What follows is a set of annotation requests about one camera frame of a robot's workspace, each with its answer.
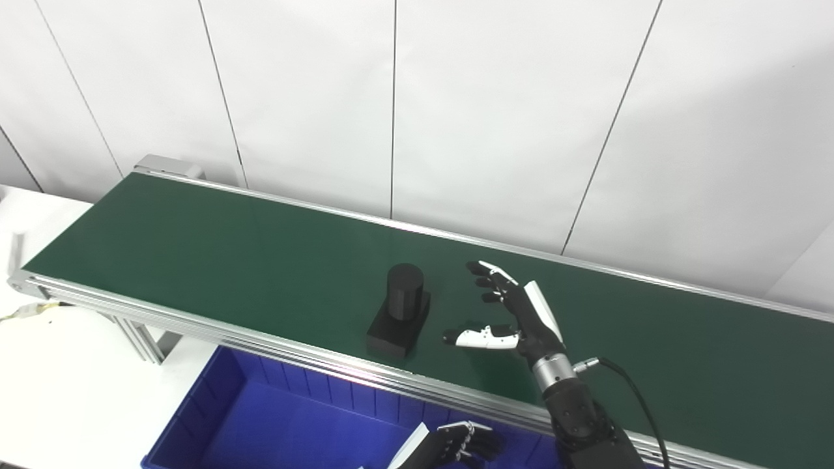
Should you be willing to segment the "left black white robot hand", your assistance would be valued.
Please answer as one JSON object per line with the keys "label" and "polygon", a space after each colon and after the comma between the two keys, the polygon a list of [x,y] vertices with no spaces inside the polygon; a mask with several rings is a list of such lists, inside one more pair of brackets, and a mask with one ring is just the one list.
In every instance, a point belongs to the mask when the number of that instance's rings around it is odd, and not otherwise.
{"label": "left black white robot hand", "polygon": [[388,468],[485,468],[504,451],[506,439],[492,427],[464,419],[429,430],[421,423],[400,446]]}

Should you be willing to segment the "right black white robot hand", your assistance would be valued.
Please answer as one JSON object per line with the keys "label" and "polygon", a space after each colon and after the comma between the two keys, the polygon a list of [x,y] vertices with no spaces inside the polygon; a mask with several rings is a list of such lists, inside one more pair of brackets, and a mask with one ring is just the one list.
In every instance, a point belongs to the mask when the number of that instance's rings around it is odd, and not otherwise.
{"label": "right black white robot hand", "polygon": [[467,270],[476,276],[476,285],[488,291],[485,303],[500,303],[516,320],[516,326],[488,324],[479,330],[449,329],[442,335],[446,345],[468,349],[514,350],[529,366],[539,360],[567,354],[559,326],[550,305],[534,280],[522,285],[497,265],[470,261]]}

